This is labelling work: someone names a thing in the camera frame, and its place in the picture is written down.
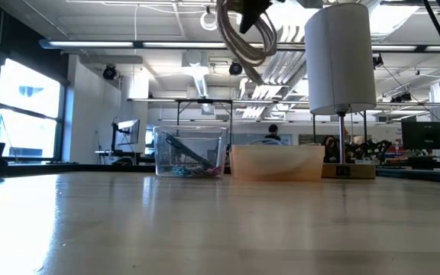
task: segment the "wooden table surface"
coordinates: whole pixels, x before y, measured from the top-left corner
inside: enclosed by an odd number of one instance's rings
[[[0,274],[440,274],[440,183],[0,180]]]

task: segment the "plastic container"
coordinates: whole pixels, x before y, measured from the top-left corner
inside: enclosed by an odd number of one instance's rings
[[[320,181],[324,155],[321,145],[234,145],[231,174],[247,181]]]
[[[217,177],[224,173],[227,128],[156,126],[158,176]]]

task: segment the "coiled cable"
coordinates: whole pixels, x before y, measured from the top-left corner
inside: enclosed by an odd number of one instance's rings
[[[232,0],[217,0],[217,25],[225,46],[238,58],[238,62],[244,67],[245,73],[258,85],[263,80],[255,67],[260,66],[267,57],[277,51],[277,32],[273,22],[266,12],[266,21],[260,18],[254,24],[263,38],[264,49],[257,49],[246,42],[231,26],[228,17],[228,3]]]

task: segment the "wooden base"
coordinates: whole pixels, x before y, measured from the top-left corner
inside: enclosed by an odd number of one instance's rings
[[[370,164],[324,163],[322,178],[334,179],[374,179],[376,167]]]

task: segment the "white cylinder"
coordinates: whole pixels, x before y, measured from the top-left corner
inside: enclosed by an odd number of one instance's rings
[[[364,5],[323,8],[305,26],[310,112],[376,107],[370,19]]]

